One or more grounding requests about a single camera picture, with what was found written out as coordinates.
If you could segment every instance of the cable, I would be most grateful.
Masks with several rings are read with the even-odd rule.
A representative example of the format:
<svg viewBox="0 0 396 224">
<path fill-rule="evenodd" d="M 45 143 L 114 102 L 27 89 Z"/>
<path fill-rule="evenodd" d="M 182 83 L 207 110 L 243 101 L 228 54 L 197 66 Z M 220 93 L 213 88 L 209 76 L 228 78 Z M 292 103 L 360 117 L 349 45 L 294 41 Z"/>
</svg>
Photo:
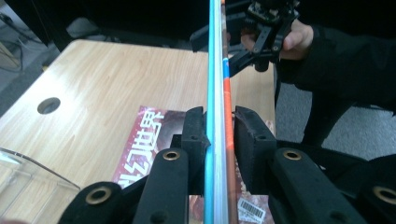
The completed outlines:
<svg viewBox="0 0 396 224">
<path fill-rule="evenodd" d="M 43 44 L 41 41 L 37 41 L 37 40 L 33 39 L 32 37 L 30 37 L 29 35 L 26 35 L 24 32 L 20 31 L 20 29 L 18 27 L 16 27 L 14 24 L 12 24 L 12 19 L 8 15 L 0 12 L 0 20 L 3 21 L 6 25 L 8 25 L 15 32 L 17 32 L 18 34 L 25 37 L 26 39 L 33 41 L 37 44 Z"/>
<path fill-rule="evenodd" d="M 0 69 L 1 69 L 1 70 L 5 70 L 5 71 L 7 71 L 7 72 L 11 72 L 11 73 L 20 73 L 20 72 L 22 72 L 22 71 L 23 71 L 23 61 L 22 61 L 22 59 L 23 59 L 23 51 L 22 51 L 21 45 L 19 45 L 19 44 L 17 44 L 17 43 L 14 43 L 14 42 L 7 41 L 7 40 L 2 40 L 2 39 L 0 39 L 0 42 L 2 42 L 2 43 L 8 43 L 8 44 L 11 44 L 11 45 L 15 45 L 15 46 L 17 46 L 17 47 L 19 48 L 19 50 L 20 50 L 20 58 L 19 58 L 19 60 L 20 60 L 20 66 L 19 66 L 18 68 L 16 68 L 15 70 L 13 70 L 13 69 L 5 68 L 5 67 L 0 67 Z M 11 60 L 13 59 L 11 56 L 9 56 L 8 54 L 4 53 L 3 51 L 0 51 L 0 53 L 3 54 L 3 55 L 5 55 L 5 56 L 7 56 L 7 57 L 8 57 L 9 59 L 11 59 Z"/>
</svg>

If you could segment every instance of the metal ring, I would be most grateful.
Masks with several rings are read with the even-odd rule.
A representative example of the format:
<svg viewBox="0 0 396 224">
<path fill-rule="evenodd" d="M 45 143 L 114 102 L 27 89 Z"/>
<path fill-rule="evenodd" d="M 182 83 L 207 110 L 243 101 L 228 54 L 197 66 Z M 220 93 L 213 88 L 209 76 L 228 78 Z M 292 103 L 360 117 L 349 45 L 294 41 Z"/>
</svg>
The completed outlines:
<svg viewBox="0 0 396 224">
<path fill-rule="evenodd" d="M 283 152 L 283 156 L 286 159 L 289 159 L 291 161 L 299 161 L 301 159 L 300 153 L 293 151 L 293 150 L 286 150 Z"/>
<path fill-rule="evenodd" d="M 374 192 L 374 195 L 377 198 L 379 198 L 380 200 L 382 200 L 386 203 L 396 204 L 396 191 L 394 191 L 393 189 L 375 186 L 375 187 L 373 187 L 373 192 Z M 389 194 L 391 196 L 391 198 L 384 195 L 384 193 Z"/>
<path fill-rule="evenodd" d="M 91 190 L 85 198 L 88 204 L 99 204 L 105 202 L 111 196 L 111 189 L 108 187 L 99 187 Z"/>
<path fill-rule="evenodd" d="M 176 151 L 168 151 L 163 153 L 163 158 L 167 161 L 175 161 L 180 157 L 180 153 Z"/>
</svg>

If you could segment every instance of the dark background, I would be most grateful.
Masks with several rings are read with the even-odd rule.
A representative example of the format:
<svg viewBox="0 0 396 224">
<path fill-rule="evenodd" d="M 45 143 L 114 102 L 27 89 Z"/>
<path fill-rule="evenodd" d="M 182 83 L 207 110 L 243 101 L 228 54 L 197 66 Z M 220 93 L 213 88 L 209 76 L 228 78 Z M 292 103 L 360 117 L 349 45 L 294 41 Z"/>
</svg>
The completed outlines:
<svg viewBox="0 0 396 224">
<path fill-rule="evenodd" d="M 35 34 L 48 44 L 64 37 L 76 18 L 93 21 L 103 30 L 189 40 L 208 24 L 209 1 L 191 0 L 6 0 Z M 228 0 L 227 6 L 241 2 Z M 305 23 L 333 27 L 352 35 L 396 36 L 393 0 L 301 0 Z"/>
</svg>

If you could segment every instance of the barcode sticker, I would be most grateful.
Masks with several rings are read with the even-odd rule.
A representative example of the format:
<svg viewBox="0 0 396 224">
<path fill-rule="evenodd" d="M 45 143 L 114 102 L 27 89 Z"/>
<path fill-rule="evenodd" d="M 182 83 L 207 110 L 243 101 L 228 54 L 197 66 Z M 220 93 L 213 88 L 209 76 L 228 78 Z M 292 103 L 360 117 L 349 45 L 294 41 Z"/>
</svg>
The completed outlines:
<svg viewBox="0 0 396 224">
<path fill-rule="evenodd" d="M 264 210 L 243 198 L 238 201 L 238 212 L 239 218 L 248 222 L 262 223 L 265 218 Z"/>
</svg>

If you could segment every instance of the person's hand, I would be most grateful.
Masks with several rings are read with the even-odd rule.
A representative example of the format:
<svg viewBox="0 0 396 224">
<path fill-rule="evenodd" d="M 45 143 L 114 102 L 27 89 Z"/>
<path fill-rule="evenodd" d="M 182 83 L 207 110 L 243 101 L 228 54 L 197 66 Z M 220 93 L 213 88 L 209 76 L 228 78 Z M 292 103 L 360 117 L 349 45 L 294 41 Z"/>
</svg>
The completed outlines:
<svg viewBox="0 0 396 224">
<path fill-rule="evenodd" d="M 283 41 L 282 50 L 279 53 L 281 59 L 301 60 L 306 57 L 314 38 L 314 31 L 309 25 L 298 20 L 291 24 L 291 31 Z M 256 35 L 244 32 L 241 35 L 241 43 L 246 49 L 252 50 Z"/>
</svg>

